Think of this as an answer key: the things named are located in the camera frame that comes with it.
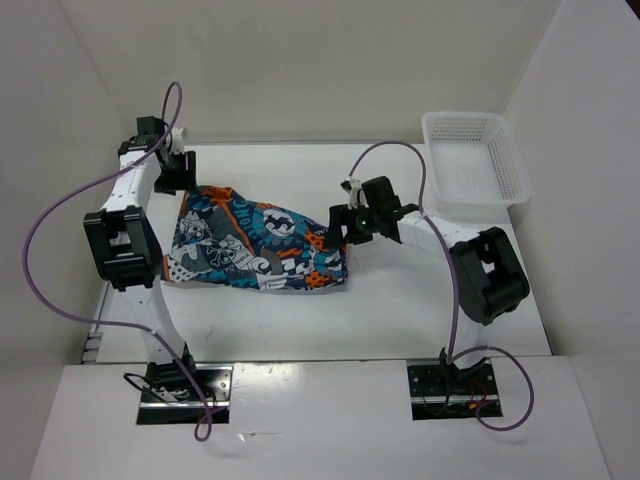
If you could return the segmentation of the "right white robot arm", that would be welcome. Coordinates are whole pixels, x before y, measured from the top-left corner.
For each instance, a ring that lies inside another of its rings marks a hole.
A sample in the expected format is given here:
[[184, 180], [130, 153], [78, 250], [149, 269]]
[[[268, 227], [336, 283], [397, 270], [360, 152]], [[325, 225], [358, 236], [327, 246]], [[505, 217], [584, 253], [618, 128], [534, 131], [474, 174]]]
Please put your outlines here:
[[498, 227], [466, 228], [428, 216], [416, 204], [403, 205], [385, 176], [364, 183], [349, 177], [341, 188], [349, 201], [329, 209], [329, 247], [363, 244], [378, 234], [444, 256], [456, 318], [439, 354], [438, 378], [446, 391], [464, 391], [484, 362], [483, 329], [515, 311], [530, 294], [508, 235]]

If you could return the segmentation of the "colourful patterned shorts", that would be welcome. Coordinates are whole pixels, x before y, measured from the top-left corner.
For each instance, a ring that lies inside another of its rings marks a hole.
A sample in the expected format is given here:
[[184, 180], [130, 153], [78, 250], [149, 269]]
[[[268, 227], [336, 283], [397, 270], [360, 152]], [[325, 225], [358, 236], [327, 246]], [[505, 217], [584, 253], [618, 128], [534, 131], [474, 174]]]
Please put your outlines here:
[[341, 285], [347, 249], [325, 247], [326, 233], [300, 213], [200, 186], [183, 197], [162, 279], [262, 291]]

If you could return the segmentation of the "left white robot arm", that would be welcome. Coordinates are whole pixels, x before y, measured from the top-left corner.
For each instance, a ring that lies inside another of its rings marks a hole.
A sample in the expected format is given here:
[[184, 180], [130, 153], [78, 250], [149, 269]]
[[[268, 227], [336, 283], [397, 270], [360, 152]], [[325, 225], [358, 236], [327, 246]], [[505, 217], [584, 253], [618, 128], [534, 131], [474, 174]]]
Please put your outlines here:
[[132, 321], [146, 328], [147, 394], [159, 401], [185, 400], [198, 391], [200, 376], [162, 293], [164, 256], [145, 208], [153, 192], [196, 189], [196, 155], [184, 147], [185, 129], [166, 134], [168, 124], [154, 116], [139, 117], [136, 124], [137, 134], [118, 149], [122, 175], [101, 209], [85, 215], [83, 226], [99, 276], [127, 302]]

